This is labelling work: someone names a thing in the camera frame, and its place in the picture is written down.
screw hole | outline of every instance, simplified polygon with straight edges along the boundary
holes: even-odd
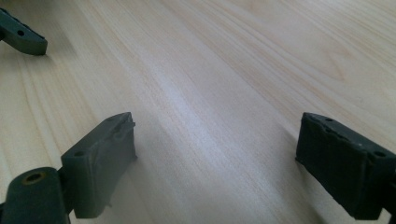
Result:
[[[76,157],[83,156],[83,155],[85,155],[85,153],[83,151],[78,151],[75,153]]]
[[[40,180],[42,180],[45,176],[46,176],[46,173],[44,173],[44,172],[28,175],[22,180],[22,184],[23,185],[33,185],[33,184],[39,182]]]
[[[384,153],[379,152],[379,151],[374,152],[374,154],[375,154],[376,156],[379,156],[379,157],[385,157],[385,156],[386,156]]]

wooden surface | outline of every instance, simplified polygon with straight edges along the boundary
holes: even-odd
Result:
[[[73,223],[354,223],[294,160],[300,118],[396,152],[395,3],[0,1],[49,41],[0,44],[0,200],[131,111],[138,161],[112,209]]]

dark green plastic clamp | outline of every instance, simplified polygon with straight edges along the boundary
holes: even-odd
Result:
[[[136,158],[131,113],[108,118],[62,155],[59,171],[42,167],[12,180],[0,223],[68,224],[72,210],[78,218],[98,217]]]
[[[30,29],[2,8],[0,8],[0,40],[26,54],[44,55],[47,51],[48,42],[44,36]]]

clamp jaw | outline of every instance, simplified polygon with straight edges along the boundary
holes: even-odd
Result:
[[[26,54],[44,55],[47,51],[48,42],[44,36],[30,29],[2,8],[0,8],[0,40]]]
[[[336,120],[304,113],[296,160],[352,217],[396,215],[396,155]]]
[[[62,155],[63,167],[37,168],[11,181],[1,224],[69,224],[98,217],[129,163],[136,159],[131,113],[105,119]]]

light wood grain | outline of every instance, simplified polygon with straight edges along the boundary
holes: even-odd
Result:
[[[49,41],[44,57],[0,45],[1,201],[12,178],[59,168],[82,136],[125,111],[139,159],[112,209],[73,223],[354,223],[294,161],[302,113],[396,152],[395,1],[0,7]]]

